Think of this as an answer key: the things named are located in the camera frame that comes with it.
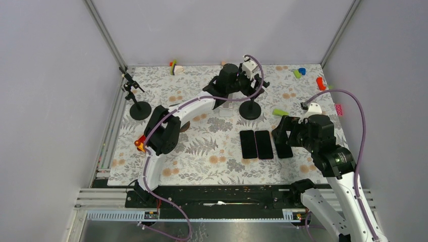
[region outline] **small toy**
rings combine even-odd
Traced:
[[[316,79],[316,83],[318,84],[318,88],[320,89],[320,91],[324,91],[326,89],[326,86],[324,86],[322,77],[318,77]]]
[[[184,71],[184,68],[182,66],[177,65],[177,60],[175,59],[173,62],[170,62],[170,74],[175,76],[179,73],[182,73]]]
[[[299,68],[299,73],[302,75],[306,74],[306,69],[305,68]]]
[[[343,116],[342,105],[341,104],[335,104],[335,108],[336,108],[337,115],[342,117]]]
[[[146,140],[146,136],[143,135],[138,140],[136,140],[134,142],[134,145],[137,147],[138,151],[142,151],[142,152],[146,153],[146,151],[143,148],[143,144],[144,144],[145,140]]]
[[[278,109],[278,108],[275,108],[274,111],[272,112],[272,114],[275,115],[275,116],[289,115],[289,113],[287,113],[287,112],[285,112],[285,111],[283,111],[281,109]]]
[[[294,70],[293,73],[294,73],[294,75],[296,76],[297,79],[300,79],[302,77],[302,75],[299,72],[299,70]]]

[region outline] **metal floor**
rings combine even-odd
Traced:
[[[135,222],[93,221],[85,223],[81,242],[172,242],[175,241],[148,229],[142,230]],[[169,234],[185,237],[188,227],[185,222],[158,222],[154,228]],[[192,222],[191,242],[310,242],[305,229],[293,228],[291,223],[263,222]],[[310,228],[316,241],[331,241],[332,238],[323,229]]]

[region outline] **black stand base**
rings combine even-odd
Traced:
[[[135,120],[143,120],[151,114],[151,106],[147,102],[140,101],[138,105],[134,104],[131,106],[129,114]]]
[[[239,114],[246,120],[254,120],[260,117],[261,107],[254,101],[246,101],[239,106]]]

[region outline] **pink object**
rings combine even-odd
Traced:
[[[336,108],[337,115],[340,116],[340,117],[342,117],[343,116],[342,105],[335,104],[335,108]]]

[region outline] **camera stand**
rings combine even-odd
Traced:
[[[252,98],[250,101],[243,102],[239,106],[239,114],[246,120],[254,120],[260,117],[261,107]]]
[[[132,87],[135,89],[140,89],[142,92],[145,92],[140,85],[134,81],[127,72],[125,72],[122,68],[119,67],[119,70],[123,73],[123,77],[127,80],[127,82],[123,85],[123,91],[127,91],[128,95],[126,95],[126,100],[132,100],[134,104],[131,106],[129,110],[129,114],[131,118],[135,120],[144,120],[148,118],[151,114],[151,106],[147,102],[137,101],[134,93],[132,92]]]
[[[250,91],[246,91],[245,93],[243,92],[246,96],[250,96],[251,94],[256,92],[259,85],[263,85],[265,88],[267,88],[270,85],[269,82],[263,81],[258,74],[254,76],[254,79],[255,79],[254,88],[251,88]],[[239,114],[241,115],[241,117],[243,117],[246,120],[254,120],[260,117],[261,107],[254,100],[263,92],[264,90],[261,89],[261,91],[257,95],[252,97],[250,101],[243,102],[241,106],[239,106]]]

